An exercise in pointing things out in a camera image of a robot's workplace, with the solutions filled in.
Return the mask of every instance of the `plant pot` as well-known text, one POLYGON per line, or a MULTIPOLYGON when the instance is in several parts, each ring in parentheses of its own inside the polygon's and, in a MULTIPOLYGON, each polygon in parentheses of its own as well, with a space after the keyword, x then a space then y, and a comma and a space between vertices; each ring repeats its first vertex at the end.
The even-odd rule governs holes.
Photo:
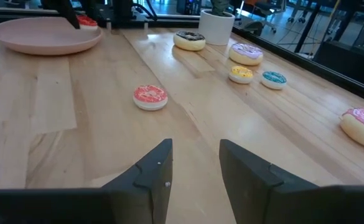
POLYGON ((226 45, 229 42, 235 16, 227 12, 224 13, 230 17, 214 16, 210 11, 211 9, 201 11, 198 32, 205 37, 207 44, 226 45))

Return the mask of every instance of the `pink plate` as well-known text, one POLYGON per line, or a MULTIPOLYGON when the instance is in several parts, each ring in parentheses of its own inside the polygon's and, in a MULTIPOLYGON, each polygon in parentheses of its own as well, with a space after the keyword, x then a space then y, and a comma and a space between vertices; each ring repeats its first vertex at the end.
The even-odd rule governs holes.
POLYGON ((0 42, 32 55, 66 55, 88 50, 102 38, 96 31, 76 30, 62 17, 15 19, 0 24, 0 42))

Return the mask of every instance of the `purple frosted donut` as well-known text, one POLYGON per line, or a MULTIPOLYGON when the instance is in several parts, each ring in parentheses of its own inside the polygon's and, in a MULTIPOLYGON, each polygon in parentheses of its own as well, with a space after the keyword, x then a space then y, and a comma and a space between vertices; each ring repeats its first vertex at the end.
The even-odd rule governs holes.
POLYGON ((259 56, 263 54, 261 49, 252 46, 250 44, 233 44, 231 48, 235 52, 252 59, 257 59, 259 56))

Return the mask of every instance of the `wooden tabletop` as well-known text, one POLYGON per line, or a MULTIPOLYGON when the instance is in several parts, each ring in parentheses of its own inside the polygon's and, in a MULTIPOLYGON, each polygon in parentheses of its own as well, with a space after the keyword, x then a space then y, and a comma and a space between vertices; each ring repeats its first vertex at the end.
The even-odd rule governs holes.
POLYGON ((364 184, 364 147, 339 116, 364 100, 264 51, 254 81, 229 81, 228 48, 175 48, 175 29, 106 31, 65 57, 0 46, 0 188, 99 187, 165 138, 174 140, 168 223, 233 223, 218 160, 222 138, 318 185, 364 184), (259 82, 283 73, 282 91, 259 82), (169 93, 160 111, 138 109, 139 85, 169 93))

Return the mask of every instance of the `red object on plate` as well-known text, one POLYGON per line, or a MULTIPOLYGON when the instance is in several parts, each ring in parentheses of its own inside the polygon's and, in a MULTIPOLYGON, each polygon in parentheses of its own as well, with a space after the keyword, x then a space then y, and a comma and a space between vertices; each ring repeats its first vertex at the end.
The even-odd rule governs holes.
POLYGON ((134 91, 134 97, 145 103, 158 103, 167 99, 167 92, 154 85, 139 86, 134 91))
POLYGON ((88 16, 77 16, 78 22, 85 26, 97 26, 97 22, 90 19, 88 16))

